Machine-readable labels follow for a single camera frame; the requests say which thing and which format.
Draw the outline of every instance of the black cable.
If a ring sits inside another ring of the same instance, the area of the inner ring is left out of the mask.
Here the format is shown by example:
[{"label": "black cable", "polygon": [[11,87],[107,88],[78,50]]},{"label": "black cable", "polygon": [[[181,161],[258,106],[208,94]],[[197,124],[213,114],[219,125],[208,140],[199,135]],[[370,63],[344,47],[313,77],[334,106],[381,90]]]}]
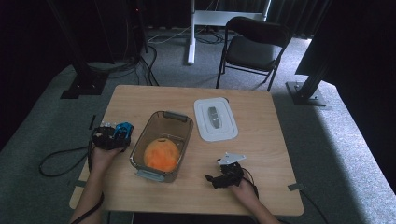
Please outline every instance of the black cable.
[{"label": "black cable", "polygon": [[149,42],[150,44],[163,44],[163,43],[169,41],[170,39],[187,39],[187,38],[190,38],[190,35],[183,35],[182,33],[174,34],[174,35],[148,36],[148,41],[155,40],[155,39],[165,39],[163,42]]},{"label": "black cable", "polygon": [[57,152],[53,152],[53,153],[49,154],[49,155],[46,156],[46,157],[40,162],[40,164],[38,165],[38,172],[39,172],[40,174],[42,174],[43,176],[47,176],[47,177],[56,177],[56,176],[61,176],[61,175],[67,174],[68,172],[70,172],[71,170],[73,170],[80,162],[82,162],[82,161],[85,159],[85,157],[87,156],[87,153],[84,154],[84,156],[81,157],[81,159],[79,159],[73,166],[71,166],[69,169],[67,169],[67,170],[65,170],[65,171],[63,171],[63,172],[61,172],[61,173],[59,173],[59,174],[51,175],[51,174],[48,174],[48,173],[44,172],[43,165],[44,165],[44,163],[45,163],[49,158],[54,157],[55,155],[63,154],[63,153],[75,152],[75,151],[82,150],[82,149],[84,149],[84,148],[87,148],[87,147],[77,147],[77,148],[67,149],[67,150],[62,150],[62,151],[57,151]]},{"label": "black cable", "polygon": [[245,169],[245,168],[242,168],[242,169],[248,173],[248,175],[250,176],[251,182],[254,185],[253,175],[251,175],[251,173],[247,169]]},{"label": "black cable", "polygon": [[107,213],[107,224],[110,224],[110,220],[111,220],[111,211],[108,211],[108,213]]},{"label": "black cable", "polygon": [[[126,64],[122,64],[120,66],[112,67],[112,68],[98,68],[98,67],[94,67],[91,65],[89,67],[91,68],[92,71],[97,72],[97,73],[103,73],[103,76],[105,76],[109,73],[111,74],[111,73],[118,73],[118,72],[133,70],[136,67],[136,62],[131,60],[131,61],[127,62]],[[108,76],[107,78],[119,78],[119,77]]]},{"label": "black cable", "polygon": [[126,74],[119,75],[119,76],[117,76],[117,77],[108,77],[107,79],[117,79],[117,78],[127,77],[127,76],[131,75],[133,72],[134,72],[134,71],[131,71],[131,72],[128,72],[128,73],[126,73]]},{"label": "black cable", "polygon": [[305,198],[306,198],[309,202],[312,203],[312,205],[314,205],[314,207],[317,209],[317,211],[320,213],[321,217],[323,218],[323,221],[324,221],[326,224],[329,224],[329,221],[328,221],[327,218],[324,216],[324,214],[320,211],[319,207],[314,203],[314,201],[312,201],[312,199],[309,198],[308,195],[307,195],[305,192],[303,192],[302,189],[300,190],[300,192],[305,196]]},{"label": "black cable", "polygon": [[285,223],[285,224],[291,224],[291,223],[289,223],[289,222],[287,222],[287,221],[285,221],[285,220],[279,219],[279,218],[277,218],[277,220],[280,221],[280,222],[282,222],[282,223]]},{"label": "black cable", "polygon": [[135,74],[135,76],[137,78],[137,85],[140,85],[140,78],[139,78],[139,75],[137,74],[136,69],[134,70],[134,74]]},{"label": "black cable", "polygon": [[160,86],[160,84],[158,83],[157,79],[154,76],[154,73],[152,72],[152,65],[154,65],[155,61],[157,60],[157,50],[152,47],[152,46],[148,46],[149,48],[151,48],[154,52],[154,58],[151,61],[150,65],[146,62],[146,60],[144,58],[142,58],[142,62],[146,65],[146,67],[148,68],[148,84],[153,86],[152,82],[151,82],[151,78],[154,80],[155,85],[156,86]]},{"label": "black cable", "polygon": [[[215,41],[209,41],[209,40],[206,40],[206,39],[198,37],[200,35],[212,35],[212,36],[214,36],[216,38],[216,40]],[[195,39],[198,42],[200,42],[200,43],[213,44],[213,45],[224,43],[224,37],[221,34],[219,34],[219,33],[209,32],[208,34],[200,34],[200,35],[195,37]]]},{"label": "black cable", "polygon": [[143,74],[143,78],[146,80],[146,85],[148,86],[149,85],[149,81],[148,81],[148,78],[146,77],[146,74]]},{"label": "black cable", "polygon": [[87,161],[88,161],[88,170],[91,172],[92,169],[92,151],[95,149],[92,148],[92,143],[90,142],[90,145],[88,146],[88,152],[87,152]]},{"label": "black cable", "polygon": [[100,206],[102,206],[102,203],[104,200],[105,200],[105,194],[102,192],[102,195],[100,196],[100,199],[99,199],[99,203],[97,203],[96,206],[94,206],[92,209],[90,209],[90,211],[86,212],[85,214],[83,214],[82,216],[80,216],[76,220],[74,220],[72,222],[72,224],[78,224],[82,220],[87,218],[88,216],[92,215],[92,213],[94,213],[96,210],[98,210],[100,208]]}]

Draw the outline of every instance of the floor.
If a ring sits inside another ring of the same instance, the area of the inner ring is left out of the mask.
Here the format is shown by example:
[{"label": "floor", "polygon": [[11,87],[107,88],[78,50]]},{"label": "floor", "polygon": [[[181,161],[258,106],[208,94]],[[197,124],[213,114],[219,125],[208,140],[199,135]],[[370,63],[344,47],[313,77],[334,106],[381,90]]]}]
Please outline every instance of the floor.
[{"label": "floor", "polygon": [[[184,33],[175,35],[181,32],[156,30],[148,33],[149,37],[168,35],[150,39],[148,53],[142,52],[145,62],[152,64],[155,80],[160,86],[214,88],[221,53],[221,44],[216,44],[218,38],[204,32],[198,35],[195,64],[188,65],[188,39]],[[295,70],[309,43],[304,39],[291,40],[271,89],[297,182],[304,185],[304,214],[278,218],[293,224],[326,223],[323,216],[328,223],[337,224],[396,223],[396,196],[336,87],[320,83],[318,89],[326,106],[295,105],[290,97],[285,83],[306,80],[306,76],[295,75]],[[104,70],[123,64],[90,63]],[[155,83],[148,78],[143,61],[112,71],[99,96],[60,99],[76,75],[72,66],[66,67],[49,84],[0,153],[0,223],[68,221],[73,212],[68,202],[82,163],[69,173],[53,178],[41,175],[38,165],[52,152],[87,145],[92,115],[97,117],[93,124],[99,125],[117,85],[147,85],[150,80]],[[246,76],[232,71],[221,78],[220,87],[265,91],[266,85],[258,83],[259,77],[250,75],[247,80]],[[61,172],[73,166],[84,153],[64,153],[43,167],[48,172]],[[112,212],[110,221],[130,223],[132,217],[133,213]]]}]

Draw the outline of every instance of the chair backrest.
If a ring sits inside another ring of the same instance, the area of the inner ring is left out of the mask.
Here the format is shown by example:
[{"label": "chair backrest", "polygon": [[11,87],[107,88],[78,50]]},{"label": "chair backrest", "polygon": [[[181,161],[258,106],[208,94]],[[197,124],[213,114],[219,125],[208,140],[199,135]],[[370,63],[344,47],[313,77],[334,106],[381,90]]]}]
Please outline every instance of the chair backrest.
[{"label": "chair backrest", "polygon": [[233,30],[251,41],[281,48],[285,48],[292,38],[290,29],[284,25],[256,21],[246,17],[230,19],[226,24],[226,34],[228,30]]}]

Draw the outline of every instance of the black chair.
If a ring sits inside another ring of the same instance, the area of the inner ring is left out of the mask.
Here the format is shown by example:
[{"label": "black chair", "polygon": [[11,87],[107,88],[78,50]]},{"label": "black chair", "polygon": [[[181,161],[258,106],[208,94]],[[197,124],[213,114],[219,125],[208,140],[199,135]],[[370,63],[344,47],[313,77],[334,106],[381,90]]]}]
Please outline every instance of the black chair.
[{"label": "black chair", "polygon": [[[228,45],[231,31],[239,35],[234,36]],[[272,74],[267,91],[271,90],[281,56],[291,37],[292,32],[284,25],[246,17],[230,19],[225,27],[216,89],[219,88],[220,76],[225,74],[225,68],[229,67],[265,76],[262,84]]]}]

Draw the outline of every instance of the cable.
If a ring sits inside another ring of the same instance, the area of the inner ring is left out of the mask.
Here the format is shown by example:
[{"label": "cable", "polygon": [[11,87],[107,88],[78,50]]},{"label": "cable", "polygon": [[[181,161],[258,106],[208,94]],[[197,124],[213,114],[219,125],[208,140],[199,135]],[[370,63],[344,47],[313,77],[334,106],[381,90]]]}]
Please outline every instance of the cable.
[{"label": "cable", "polygon": [[78,224],[88,216],[92,215],[92,213],[94,213],[96,210],[100,208],[100,206],[102,206],[104,200],[105,200],[105,194],[102,192],[99,202],[96,204],[96,206],[94,206],[92,209],[90,209],[90,211],[86,212],[82,216],[78,217],[76,220],[72,222],[72,224]]},{"label": "cable", "polygon": [[108,213],[107,213],[107,224],[110,224],[110,220],[111,220],[111,211],[108,211]]},{"label": "cable", "polygon": [[137,85],[140,85],[140,78],[139,78],[139,75],[137,74],[136,69],[134,70],[134,74],[135,74],[135,76],[136,76],[136,78],[137,78]]},{"label": "cable", "polygon": [[121,64],[120,66],[112,67],[112,68],[99,68],[95,67],[92,65],[89,65],[92,71],[94,72],[99,72],[99,73],[117,73],[119,71],[128,71],[131,70],[131,68],[135,68],[135,61],[134,60],[128,60],[127,62],[124,62],[125,64]]},{"label": "cable", "polygon": [[131,224],[134,224],[134,212],[132,212]]},{"label": "cable", "polygon": [[126,53],[128,52],[128,48],[129,48],[129,22],[126,18],[125,18],[125,24],[126,24],[126,47],[124,51],[124,56],[122,58],[123,60],[125,60]]},{"label": "cable", "polygon": [[[213,2],[214,2],[214,0],[212,0],[212,1],[210,2],[209,6],[207,6],[207,8],[205,9],[205,11],[208,11],[208,10],[209,10],[209,8],[213,5]],[[219,0],[216,1],[216,6],[215,6],[215,9],[214,9],[215,11],[218,9],[218,5],[219,5]],[[207,26],[205,26],[205,27],[202,28],[199,32],[197,32],[196,35],[197,35],[197,34],[200,34],[206,27],[207,27]],[[171,40],[171,39],[173,39],[173,38],[175,38],[175,37],[177,37],[177,36],[182,35],[184,32],[186,32],[186,31],[189,30],[190,28],[191,28],[191,26],[185,28],[183,31],[181,31],[180,33],[175,34],[175,35],[155,35],[154,37],[152,37],[152,38],[150,38],[150,39],[148,40],[148,43],[150,43],[150,44],[163,44],[163,43],[165,43],[165,42],[167,42],[167,41],[169,41],[169,40]],[[161,41],[161,42],[152,42],[153,39],[155,39],[155,38],[157,38],[157,37],[160,37],[160,36],[170,36],[170,37],[167,38],[167,39],[165,39],[164,41]]]},{"label": "cable", "polygon": [[285,224],[291,224],[291,223],[289,223],[289,222],[287,222],[287,221],[285,221],[285,220],[279,219],[279,218],[277,218],[277,220],[280,221],[280,222],[282,222],[282,223],[285,223]]},{"label": "cable", "polygon": [[327,218],[324,216],[324,214],[320,211],[319,207],[314,203],[314,201],[312,201],[312,199],[309,198],[308,195],[307,195],[305,192],[303,192],[302,189],[300,190],[300,192],[305,196],[305,198],[306,198],[309,202],[312,203],[312,205],[314,205],[314,207],[315,207],[315,208],[317,209],[317,211],[319,212],[320,216],[323,218],[323,221],[324,221],[326,224],[329,224],[329,221],[328,221]]},{"label": "cable", "polygon": [[59,173],[59,174],[51,175],[51,174],[48,174],[48,173],[44,172],[43,165],[44,165],[44,163],[45,163],[49,158],[54,157],[55,155],[63,154],[63,153],[70,153],[70,152],[75,152],[75,151],[80,151],[80,150],[85,149],[85,148],[87,148],[87,147],[77,147],[77,148],[67,149],[67,150],[62,150],[62,151],[57,151],[57,152],[53,152],[53,153],[49,154],[49,155],[46,156],[46,157],[40,162],[40,164],[38,165],[38,172],[39,172],[40,174],[42,174],[43,176],[46,176],[46,177],[56,177],[56,176],[61,176],[61,175],[64,175],[64,174],[69,173],[69,172],[70,172],[71,170],[73,170],[80,162],[82,162],[82,161],[85,159],[85,157],[87,156],[87,153],[84,154],[84,156],[81,157],[81,159],[79,159],[73,166],[71,166],[69,169],[67,169],[67,170],[65,170],[65,171],[63,171],[63,172],[61,172],[61,173]]},{"label": "cable", "polygon": [[87,161],[88,161],[88,170],[91,172],[91,168],[92,168],[92,152],[95,149],[92,148],[92,141],[90,141],[90,143],[88,144],[88,152],[87,152]]},{"label": "cable", "polygon": [[253,175],[251,175],[251,173],[247,169],[245,169],[243,167],[242,167],[242,170],[244,170],[244,171],[246,171],[248,173],[248,175],[250,176],[251,181],[249,179],[245,178],[244,176],[242,176],[242,178],[244,180],[246,180],[251,185],[251,187],[253,187],[254,193],[256,194],[257,198],[259,198],[259,190],[257,189],[257,186],[254,184]]},{"label": "cable", "polygon": [[146,62],[146,60],[142,57],[142,62],[146,65],[146,67],[148,68],[148,81],[146,80],[146,82],[149,84],[149,85],[151,85],[151,86],[153,86],[153,84],[152,84],[152,82],[151,82],[151,78],[154,80],[154,82],[155,82],[155,85],[156,86],[160,86],[160,84],[158,83],[158,81],[157,81],[157,79],[155,78],[155,76],[154,76],[154,73],[152,72],[152,65],[154,65],[154,63],[155,63],[155,61],[157,60],[157,50],[154,48],[154,47],[152,47],[152,46],[148,46],[149,48],[151,48],[152,50],[153,50],[153,52],[154,52],[154,58],[153,58],[153,60],[152,60],[152,62],[151,62],[151,64],[149,65],[147,62]]},{"label": "cable", "polygon": [[107,79],[117,79],[117,78],[127,77],[127,76],[131,75],[133,72],[135,72],[135,69],[134,69],[134,71],[128,72],[126,74],[122,74],[117,77],[108,77]]},{"label": "cable", "polygon": [[[155,35],[155,36],[151,37],[151,38],[148,40],[148,42],[149,42],[150,44],[163,44],[163,43],[166,43],[167,41],[169,41],[169,40],[171,40],[171,39],[174,39],[174,38],[177,38],[177,37],[180,37],[180,38],[189,38],[189,37],[190,37],[189,35],[183,35],[183,33],[185,33],[185,32],[186,32],[187,30],[189,30],[190,28],[191,28],[191,27],[189,26],[189,27],[185,28],[183,31],[181,31],[180,33],[175,34],[175,35]],[[222,41],[224,40],[224,38],[222,37],[221,34],[217,34],[217,33],[215,33],[215,32],[210,32],[209,34],[202,34],[202,31],[205,30],[206,28],[207,28],[207,26],[203,27],[200,31],[198,31],[198,32],[195,33],[195,39],[196,39],[198,42],[204,43],[204,44],[219,44],[219,43],[222,43]],[[197,36],[199,36],[199,35],[213,35],[214,37],[217,38],[217,40],[214,41],[214,42],[213,42],[213,41],[208,41],[208,40],[202,39],[202,38],[200,38],[200,37],[197,37]],[[163,40],[163,41],[157,41],[157,42],[152,41],[153,39],[159,38],[159,37],[162,37],[162,36],[170,36],[170,37],[167,38],[167,39],[165,39],[165,40]]]}]

